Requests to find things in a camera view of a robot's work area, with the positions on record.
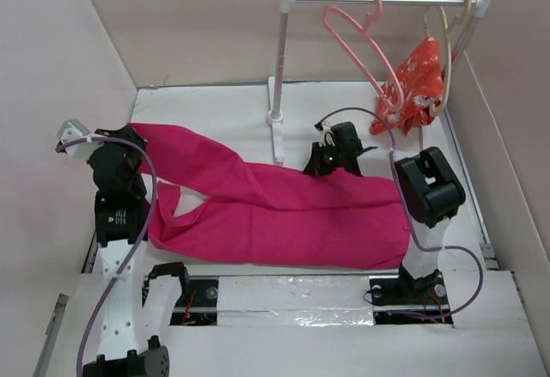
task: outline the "white clothing rack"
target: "white clothing rack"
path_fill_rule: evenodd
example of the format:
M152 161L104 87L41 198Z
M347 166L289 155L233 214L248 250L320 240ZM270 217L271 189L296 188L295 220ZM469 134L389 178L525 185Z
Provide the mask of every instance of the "white clothing rack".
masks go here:
M424 6L456 6L463 7L467 0L382 0L384 5L424 5ZM455 45L453 46L451 64L456 64L460 56L464 53L466 46L478 25L479 20L485 14L491 0L472 0L472 12L464 28L462 29ZM270 111L267 114L266 121L272 127L272 146L273 158L275 163L282 165L284 163L283 146L283 120L284 115L281 111L281 94L283 89L284 73L284 49L286 46L286 34L288 27L288 18L290 5L292 3L375 3L375 0L280 0L279 12L280 19L278 25L278 47L277 64L275 76L268 78L269 104Z

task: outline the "red patterned cloth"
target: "red patterned cloth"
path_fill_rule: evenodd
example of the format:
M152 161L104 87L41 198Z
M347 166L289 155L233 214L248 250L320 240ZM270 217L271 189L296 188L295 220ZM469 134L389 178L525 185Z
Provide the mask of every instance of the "red patterned cloth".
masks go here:
M439 60L439 41L426 38L412 52L397 70L397 79L403 89L405 102L398 112L390 112L382 98L378 100L378 114L390 128L400 127L407 134L415 125L429 125L434 117L430 115L430 104L436 106L443 98L444 86ZM382 85L384 94L395 104L397 93L390 81ZM386 127L375 119L370 132L381 134Z

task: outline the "screw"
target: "screw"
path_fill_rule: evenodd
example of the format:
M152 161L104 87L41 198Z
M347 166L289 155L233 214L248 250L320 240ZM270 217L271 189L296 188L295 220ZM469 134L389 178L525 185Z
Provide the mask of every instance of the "screw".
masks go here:
M209 300L214 300L217 297L217 288L216 287L209 287L206 289L206 298Z
M380 298L382 297L382 287L380 287L378 284L373 285L370 288L370 294L372 295L372 298Z
M436 292L436 295L438 297L444 297L447 295L447 290L445 289L445 286L442 284L434 285L433 290Z

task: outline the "pink wall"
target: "pink wall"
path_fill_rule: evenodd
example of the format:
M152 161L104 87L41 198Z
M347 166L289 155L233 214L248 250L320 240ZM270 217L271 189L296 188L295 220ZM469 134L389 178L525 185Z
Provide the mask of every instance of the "pink wall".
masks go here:
M0 363L32 375L93 231L91 172L56 132L121 126L136 89L89 0L0 0L0 61Z

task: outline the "pink cloth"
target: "pink cloth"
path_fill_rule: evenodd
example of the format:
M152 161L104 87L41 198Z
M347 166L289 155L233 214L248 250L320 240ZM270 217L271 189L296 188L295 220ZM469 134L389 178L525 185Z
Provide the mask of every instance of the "pink cloth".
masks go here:
M150 240L218 263L398 267L409 228L394 182L338 170L320 178L246 163L226 146L173 125L132 124L160 178L209 198L174 216L180 187L159 183ZM147 164L144 173L150 173Z

